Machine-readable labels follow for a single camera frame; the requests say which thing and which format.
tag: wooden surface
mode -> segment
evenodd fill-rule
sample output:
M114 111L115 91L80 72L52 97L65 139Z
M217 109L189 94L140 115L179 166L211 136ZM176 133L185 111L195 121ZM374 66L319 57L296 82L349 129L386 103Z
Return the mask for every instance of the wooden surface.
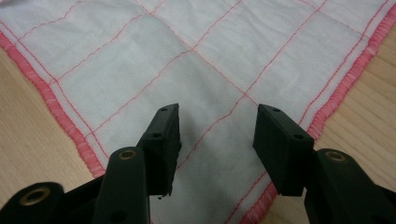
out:
M38 91L0 49L0 207L19 189L55 181L66 191L92 179ZM315 148L355 158L376 184L396 191L396 28ZM277 197L263 223L308 223L302 198Z

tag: napkin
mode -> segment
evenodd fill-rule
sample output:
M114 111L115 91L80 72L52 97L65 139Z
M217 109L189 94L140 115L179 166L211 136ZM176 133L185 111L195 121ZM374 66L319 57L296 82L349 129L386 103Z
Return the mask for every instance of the napkin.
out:
M257 223L276 197L258 104L314 138L376 54L396 0L79 0L0 4L0 46L94 176L179 103L182 149L153 223Z

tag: white cloth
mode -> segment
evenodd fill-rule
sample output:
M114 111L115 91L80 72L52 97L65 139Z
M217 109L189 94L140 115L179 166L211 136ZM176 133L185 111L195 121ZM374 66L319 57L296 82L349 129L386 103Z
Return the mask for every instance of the white cloth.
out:
M318 138L395 2L12 0L0 5L0 44L95 176L179 103L174 190L150 200L153 223L254 223L276 196L251 146L257 105Z

